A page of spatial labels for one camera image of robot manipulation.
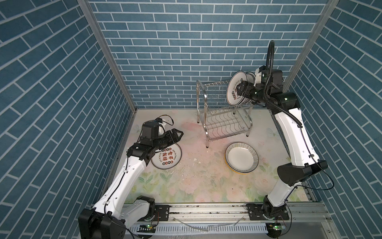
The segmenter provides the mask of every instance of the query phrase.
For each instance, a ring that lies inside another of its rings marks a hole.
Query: stack of plates
[[[251,102],[252,101],[251,99],[237,95],[236,87],[242,81],[248,81],[254,84],[255,78],[256,78],[256,75],[253,72],[247,72],[247,73],[242,71],[236,72],[232,76],[231,81],[229,82],[227,86],[227,102],[232,106]]]
[[[225,162],[239,174],[248,174],[259,164],[256,151],[245,143],[233,143],[225,150]]]

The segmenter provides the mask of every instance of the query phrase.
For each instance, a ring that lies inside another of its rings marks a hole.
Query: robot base
[[[249,219],[251,221],[257,220],[274,220],[275,218],[287,221],[289,220],[286,204],[274,207],[265,196],[263,204],[247,203],[246,209],[248,210]]]

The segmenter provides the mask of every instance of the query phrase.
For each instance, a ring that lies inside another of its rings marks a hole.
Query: black cable
[[[128,164],[128,163],[129,163],[129,158],[126,159],[126,168],[125,168],[125,170],[127,170],[127,164]],[[117,190],[117,188],[119,187],[119,185],[121,185],[123,176],[124,176],[125,174],[126,174],[126,173],[124,172],[123,175],[122,175],[122,177],[121,177],[120,182],[119,182],[118,185],[117,185],[117,187],[114,189],[114,191],[110,194],[109,198],[106,200],[106,202],[105,202],[105,206],[104,206],[104,212],[105,212],[105,214],[106,214],[106,204],[107,204],[107,202],[110,200],[110,198],[113,196],[113,194],[115,193],[115,191]]]
[[[285,200],[284,200],[284,203],[285,203],[285,204],[286,204],[287,201],[288,201],[288,197],[292,194],[293,190],[296,189],[296,188],[297,188],[296,186],[293,187],[292,191],[290,191],[290,193],[288,194],[288,196],[285,198]]]
[[[127,229],[127,228],[126,228],[126,230],[131,234],[131,236],[133,237],[133,239],[135,239],[134,234],[131,232],[131,230],[129,230],[129,229]]]
[[[303,124],[298,120],[298,118],[296,118],[296,116],[294,116],[289,111],[285,110],[284,108],[278,106],[277,104],[273,103],[272,101],[270,101],[268,99],[268,96],[267,96],[268,88],[267,87],[268,87],[270,78],[272,77],[274,52],[275,52],[275,42],[274,41],[270,41],[269,46],[268,46],[268,53],[267,53],[267,64],[268,64],[268,55],[269,55],[269,73],[267,75],[267,80],[266,80],[266,82],[264,84],[263,99],[265,100],[265,102],[267,104],[272,105],[273,107],[275,107],[279,111],[283,112],[284,114],[286,114],[287,116],[292,118],[296,122],[298,127],[301,128]]]
[[[288,233],[289,230],[290,230],[290,228],[292,227],[292,221],[293,221],[293,218],[292,218],[292,212],[290,211],[289,206],[288,206],[288,209],[289,209],[289,213],[290,213],[290,225],[289,225],[289,228],[288,228],[288,230],[286,231],[286,233]]]
[[[114,221],[111,221],[111,222],[114,223],[114,224],[116,224],[117,226],[119,226],[119,227],[121,227],[121,228],[127,230],[127,231],[131,234],[131,236],[133,237],[133,239],[135,239],[134,236],[140,238],[137,234],[132,233],[131,230],[128,229],[126,226],[119,225],[118,223],[116,223],[116,222],[114,222]]]
[[[303,185],[298,185],[298,187],[304,187],[304,188],[307,188],[307,189],[313,189],[313,190],[317,190],[317,191],[327,191],[327,190],[330,190],[330,189],[334,188],[334,181],[333,181],[332,178],[329,176],[329,174],[327,174],[327,173],[325,172],[325,170],[323,170],[323,169],[321,168],[320,164],[318,164],[318,163],[316,162],[316,160],[314,160],[314,158],[313,158],[314,155],[312,155],[311,152],[310,152],[310,150],[309,150],[308,144],[306,143],[306,140],[305,140],[305,137],[304,137],[304,134],[303,134],[303,130],[302,130],[301,128],[300,128],[300,131],[301,131],[301,135],[303,136],[303,140],[304,140],[305,146],[306,146],[306,148],[307,148],[307,150],[308,150],[308,153],[309,153],[310,157],[311,157],[312,160],[317,164],[317,166],[321,169],[321,171],[324,172],[324,173],[326,174],[326,176],[329,177],[330,181],[332,182],[332,186],[331,186],[330,188],[327,188],[327,189],[314,189],[314,188],[311,188],[311,187],[308,187],[308,186],[303,186]]]
[[[167,124],[169,124],[169,125],[174,125],[174,120],[172,119],[171,116],[166,115],[166,114],[162,114],[162,115],[159,116],[158,118],[160,118],[160,117],[162,117],[162,116],[168,116],[168,117],[170,117],[170,119],[171,119],[171,121],[172,121],[172,124],[168,123],[167,121],[162,120],[163,122],[165,122],[165,123],[167,123]],[[147,122],[151,122],[151,121],[159,122],[159,120],[155,119],[155,120],[148,120],[148,121],[146,121],[146,122],[143,122],[143,124],[145,124],[145,123],[147,123]],[[139,133],[137,142],[139,142],[139,138],[141,137],[141,134],[142,134],[142,129],[141,129],[141,132]]]
[[[171,116],[169,116],[168,114],[162,114],[162,115],[159,116],[158,118],[160,118],[160,117],[162,117],[162,116],[168,116],[168,117],[170,117],[170,119],[171,119],[171,121],[172,121],[172,125],[174,125],[174,120],[172,119]]]

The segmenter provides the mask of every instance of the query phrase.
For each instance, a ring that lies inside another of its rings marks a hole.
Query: brick pattern wall
[[[379,0],[340,0],[290,88],[329,163],[335,188],[316,195],[343,238],[382,238],[381,13]]]
[[[77,238],[130,115],[76,0],[0,1],[0,238]]]
[[[286,77],[327,0],[91,0],[139,108],[195,107],[196,80],[265,64]]]

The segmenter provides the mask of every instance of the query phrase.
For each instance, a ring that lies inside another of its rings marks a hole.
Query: plate with chinese text
[[[182,149],[178,144],[173,144],[158,152],[151,158],[152,164],[159,169],[169,169],[174,167],[182,157]]]

